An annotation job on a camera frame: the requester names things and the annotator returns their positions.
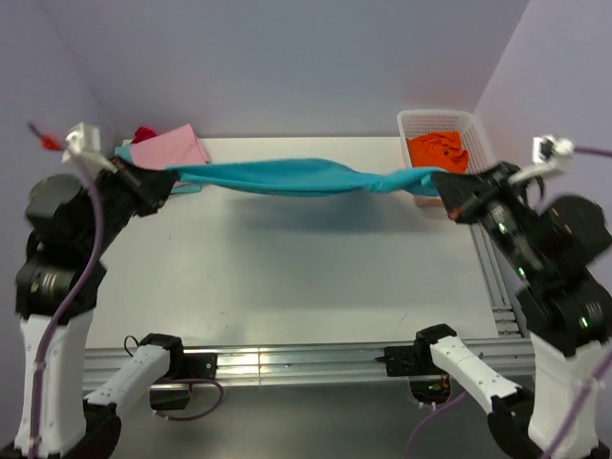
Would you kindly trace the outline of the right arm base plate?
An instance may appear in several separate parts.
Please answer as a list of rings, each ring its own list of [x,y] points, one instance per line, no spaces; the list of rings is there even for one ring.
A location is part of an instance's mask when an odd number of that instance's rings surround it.
[[[375,361],[385,367],[389,378],[426,376],[437,373],[428,350],[420,345],[387,346]]]

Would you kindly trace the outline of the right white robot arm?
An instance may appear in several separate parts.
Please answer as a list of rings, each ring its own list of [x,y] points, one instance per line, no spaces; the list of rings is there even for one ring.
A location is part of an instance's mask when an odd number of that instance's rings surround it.
[[[534,350],[534,388],[497,376],[446,324],[416,335],[414,361],[458,381],[508,456],[607,458],[595,418],[611,364],[611,296],[588,267],[610,248],[611,235],[601,207],[582,196],[533,209],[524,190],[534,178],[506,163],[432,177],[449,218],[481,226],[523,280],[516,298]]]

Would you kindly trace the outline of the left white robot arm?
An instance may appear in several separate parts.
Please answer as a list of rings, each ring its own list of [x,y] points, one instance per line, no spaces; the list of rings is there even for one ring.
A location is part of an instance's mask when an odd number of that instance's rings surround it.
[[[106,275],[101,256],[133,217],[165,204],[177,179],[118,160],[86,183],[58,174],[33,188],[25,210],[32,231],[15,278],[24,401],[3,457],[107,458],[134,403],[152,384],[184,375],[182,341],[150,334],[107,383],[82,391],[86,341]]]

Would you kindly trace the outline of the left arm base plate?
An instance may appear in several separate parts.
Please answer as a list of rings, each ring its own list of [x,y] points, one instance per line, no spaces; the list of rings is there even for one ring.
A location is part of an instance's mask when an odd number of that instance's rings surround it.
[[[214,381],[217,361],[216,353],[186,353],[180,369],[180,378]]]

